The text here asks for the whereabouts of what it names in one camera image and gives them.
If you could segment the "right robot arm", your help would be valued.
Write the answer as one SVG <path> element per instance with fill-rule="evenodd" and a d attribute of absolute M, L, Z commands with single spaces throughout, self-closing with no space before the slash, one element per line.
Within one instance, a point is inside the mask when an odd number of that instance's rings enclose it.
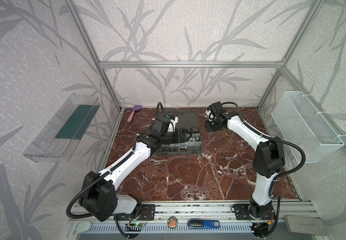
<path fill-rule="evenodd" d="M 284 141 L 278 137 L 270 137 L 253 127 L 243 117 L 239 106 L 234 102 L 215 102 L 206 110 L 208 120 L 205 121 L 207 132 L 217 132 L 229 129 L 243 138 L 255 151 L 253 167 L 257 172 L 256 185 L 250 198 L 250 211 L 259 215 L 272 205 L 275 182 L 286 175 L 301 169 L 306 163 L 306 154 L 299 146 Z M 280 170 L 285 165 L 283 145 L 297 150 L 301 162 L 295 168 Z"/>

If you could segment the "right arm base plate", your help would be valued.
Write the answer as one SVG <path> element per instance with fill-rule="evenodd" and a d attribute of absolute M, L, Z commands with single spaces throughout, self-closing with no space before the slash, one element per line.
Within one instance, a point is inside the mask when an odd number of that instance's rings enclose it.
<path fill-rule="evenodd" d="M 265 206 L 234 204 L 231 211 L 235 214 L 236 220 L 273 221 L 276 217 L 271 203 Z"/>

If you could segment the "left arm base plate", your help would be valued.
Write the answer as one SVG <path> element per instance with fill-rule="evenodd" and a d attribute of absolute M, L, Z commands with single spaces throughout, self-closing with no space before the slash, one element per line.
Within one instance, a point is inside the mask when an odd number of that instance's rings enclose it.
<path fill-rule="evenodd" d="M 118 221 L 152 221 L 154 220 L 156 205 L 154 204 L 138 204 L 131 214 L 117 214 Z"/>

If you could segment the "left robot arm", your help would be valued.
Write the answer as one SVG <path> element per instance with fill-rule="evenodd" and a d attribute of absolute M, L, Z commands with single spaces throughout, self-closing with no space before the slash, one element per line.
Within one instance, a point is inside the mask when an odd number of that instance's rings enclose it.
<path fill-rule="evenodd" d="M 89 172 L 83 180 L 81 191 L 66 208 L 70 219 L 95 217 L 103 222 L 109 217 L 129 215 L 138 218 L 142 203 L 129 195 L 117 195 L 116 191 L 125 178 L 163 145 L 188 142 L 192 133 L 188 129 L 177 130 L 178 117 L 153 118 L 152 123 L 138 134 L 133 146 L 117 161 L 98 173 Z"/>

